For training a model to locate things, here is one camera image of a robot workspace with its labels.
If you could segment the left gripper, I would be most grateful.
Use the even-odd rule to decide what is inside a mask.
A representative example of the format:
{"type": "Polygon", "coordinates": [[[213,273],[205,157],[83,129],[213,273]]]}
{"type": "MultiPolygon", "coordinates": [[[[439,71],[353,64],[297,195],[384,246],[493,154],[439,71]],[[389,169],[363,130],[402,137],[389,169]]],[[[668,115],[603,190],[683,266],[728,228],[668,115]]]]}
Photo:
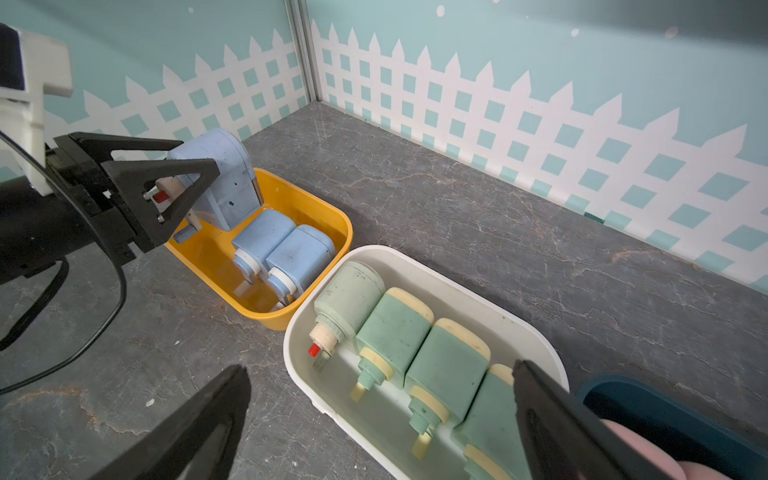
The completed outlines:
{"type": "Polygon", "coordinates": [[[46,149],[45,172],[61,191],[42,196],[27,177],[1,183],[1,282],[37,275],[98,241],[120,266],[166,243],[219,176],[210,158],[111,161],[113,151],[168,152],[180,140],[73,132],[46,149]],[[158,182],[193,181],[171,193],[158,182]]]}

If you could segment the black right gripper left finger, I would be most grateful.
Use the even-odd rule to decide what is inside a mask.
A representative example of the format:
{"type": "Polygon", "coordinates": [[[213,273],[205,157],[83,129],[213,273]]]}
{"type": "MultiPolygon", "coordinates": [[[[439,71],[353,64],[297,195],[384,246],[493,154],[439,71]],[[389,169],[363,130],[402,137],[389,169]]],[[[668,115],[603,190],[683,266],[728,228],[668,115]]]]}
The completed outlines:
{"type": "Polygon", "coordinates": [[[227,479],[250,400],[247,369],[239,364],[230,365],[92,477],[227,479]]]}

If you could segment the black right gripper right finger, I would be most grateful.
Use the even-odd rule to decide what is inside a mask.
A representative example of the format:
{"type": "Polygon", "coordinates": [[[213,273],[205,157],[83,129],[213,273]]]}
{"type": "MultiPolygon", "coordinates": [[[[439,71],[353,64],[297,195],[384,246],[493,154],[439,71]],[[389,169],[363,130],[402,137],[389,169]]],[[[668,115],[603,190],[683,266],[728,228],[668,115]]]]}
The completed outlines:
{"type": "Polygon", "coordinates": [[[520,437],[534,479],[667,479],[535,362],[513,369],[520,437]]]}

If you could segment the green pencil sharpener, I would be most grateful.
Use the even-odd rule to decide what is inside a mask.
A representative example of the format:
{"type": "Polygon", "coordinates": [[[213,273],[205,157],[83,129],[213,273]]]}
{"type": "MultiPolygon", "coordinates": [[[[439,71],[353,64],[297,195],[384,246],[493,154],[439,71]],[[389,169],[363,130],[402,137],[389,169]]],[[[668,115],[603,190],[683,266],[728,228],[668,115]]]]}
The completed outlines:
{"type": "Polygon", "coordinates": [[[356,336],[360,373],[350,398],[358,402],[385,382],[402,390],[407,370],[434,322],[426,303],[402,288],[389,288],[356,336]]]}
{"type": "Polygon", "coordinates": [[[494,364],[486,372],[464,421],[453,429],[464,471],[471,479],[529,479],[517,422],[513,370],[494,364]]]}
{"type": "Polygon", "coordinates": [[[405,378],[416,458],[424,458],[440,426],[465,419],[490,358],[489,346],[468,328],[449,318],[434,323],[405,378]]]}

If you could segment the pink pencil sharpener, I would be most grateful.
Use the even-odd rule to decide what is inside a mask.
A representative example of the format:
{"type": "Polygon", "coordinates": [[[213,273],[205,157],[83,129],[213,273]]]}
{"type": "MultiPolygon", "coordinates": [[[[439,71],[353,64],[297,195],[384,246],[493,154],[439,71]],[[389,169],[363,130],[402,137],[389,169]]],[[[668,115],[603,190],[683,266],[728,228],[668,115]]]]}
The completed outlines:
{"type": "Polygon", "coordinates": [[[669,477],[678,480],[687,479],[686,474],[684,473],[680,464],[661,448],[640,436],[639,434],[635,433],[634,431],[614,421],[602,419],[602,422],[626,444],[632,447],[637,453],[639,453],[669,477]]]}
{"type": "Polygon", "coordinates": [[[731,480],[721,472],[700,463],[680,461],[679,465],[687,480],[731,480]]]}

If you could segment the blue pencil sharpener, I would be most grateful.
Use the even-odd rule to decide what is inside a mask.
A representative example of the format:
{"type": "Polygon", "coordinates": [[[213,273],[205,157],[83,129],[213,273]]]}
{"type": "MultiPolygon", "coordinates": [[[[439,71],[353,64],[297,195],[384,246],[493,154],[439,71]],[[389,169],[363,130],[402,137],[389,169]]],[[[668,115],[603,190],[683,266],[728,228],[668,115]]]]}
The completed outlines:
{"type": "Polygon", "coordinates": [[[267,256],[266,284],[287,306],[311,286],[334,256],[335,246],[328,235],[300,225],[267,256]]]}
{"type": "Polygon", "coordinates": [[[275,210],[264,210],[234,238],[233,263],[247,284],[253,285],[257,279],[268,279],[267,257],[296,228],[296,223],[286,215],[275,210]]]}
{"type": "Polygon", "coordinates": [[[177,243],[189,240],[205,223],[231,231],[262,206],[250,157],[241,141],[229,131],[212,129],[172,149],[166,158],[210,158],[219,170],[219,176],[186,214],[187,226],[173,235],[177,243]]]}

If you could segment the dark teal storage box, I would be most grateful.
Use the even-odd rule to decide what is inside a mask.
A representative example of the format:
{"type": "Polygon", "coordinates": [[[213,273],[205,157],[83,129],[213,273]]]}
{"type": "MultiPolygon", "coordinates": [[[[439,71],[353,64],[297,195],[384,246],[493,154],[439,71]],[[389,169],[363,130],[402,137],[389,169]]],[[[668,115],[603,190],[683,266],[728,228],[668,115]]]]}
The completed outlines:
{"type": "Polygon", "coordinates": [[[765,479],[767,451],[649,385],[621,375],[584,383],[576,397],[595,415],[619,423],[676,460],[732,479],[765,479]]]}

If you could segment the yellow plastic storage box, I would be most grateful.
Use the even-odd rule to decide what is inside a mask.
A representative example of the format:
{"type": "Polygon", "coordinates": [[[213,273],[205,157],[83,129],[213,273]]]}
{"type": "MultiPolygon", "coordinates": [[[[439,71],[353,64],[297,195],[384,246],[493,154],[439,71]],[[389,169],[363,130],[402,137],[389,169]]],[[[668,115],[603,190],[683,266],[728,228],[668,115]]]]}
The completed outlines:
{"type": "Polygon", "coordinates": [[[249,221],[267,209],[276,210],[299,225],[317,228],[334,243],[335,257],[305,293],[290,305],[276,310],[274,306],[278,298],[262,280],[253,283],[245,280],[233,263],[235,248],[231,244],[243,229],[241,226],[222,231],[204,222],[202,230],[191,239],[183,243],[171,239],[166,247],[238,313],[270,330],[284,331],[302,303],[349,252],[354,231],[342,210],[264,169],[256,168],[254,172],[264,205],[248,217],[249,221]]]}

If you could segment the white plastic storage box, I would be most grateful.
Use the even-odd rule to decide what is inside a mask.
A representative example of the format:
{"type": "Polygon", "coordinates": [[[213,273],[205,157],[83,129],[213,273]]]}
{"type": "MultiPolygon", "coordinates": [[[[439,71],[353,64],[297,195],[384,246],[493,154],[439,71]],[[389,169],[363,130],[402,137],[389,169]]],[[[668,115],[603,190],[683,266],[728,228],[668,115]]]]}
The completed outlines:
{"type": "Polygon", "coordinates": [[[350,343],[336,349],[322,370],[308,354],[316,314],[313,303],[346,263],[358,261],[376,270],[386,286],[401,287],[423,300],[439,317],[448,317],[478,335],[491,351],[491,361],[513,366],[531,360],[563,389],[569,379],[549,340],[518,316],[448,277],[384,245],[366,245],[346,255],[323,278],[288,324],[283,342],[286,368],[313,406],[331,418],[397,479],[464,479],[461,450],[446,427],[438,430],[424,459],[411,452],[416,439],[409,425],[409,396],[390,383],[376,387],[358,402],[349,394],[359,374],[350,343]]]}

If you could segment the pale green round sharpener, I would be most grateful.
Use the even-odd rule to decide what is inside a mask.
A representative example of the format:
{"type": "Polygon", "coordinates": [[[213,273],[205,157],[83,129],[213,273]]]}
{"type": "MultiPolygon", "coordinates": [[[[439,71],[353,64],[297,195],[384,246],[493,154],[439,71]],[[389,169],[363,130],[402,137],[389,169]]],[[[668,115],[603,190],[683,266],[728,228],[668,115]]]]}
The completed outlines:
{"type": "Polygon", "coordinates": [[[345,263],[315,300],[310,331],[313,368],[322,371],[337,346],[353,341],[385,292],[381,276],[369,265],[345,263]]]}

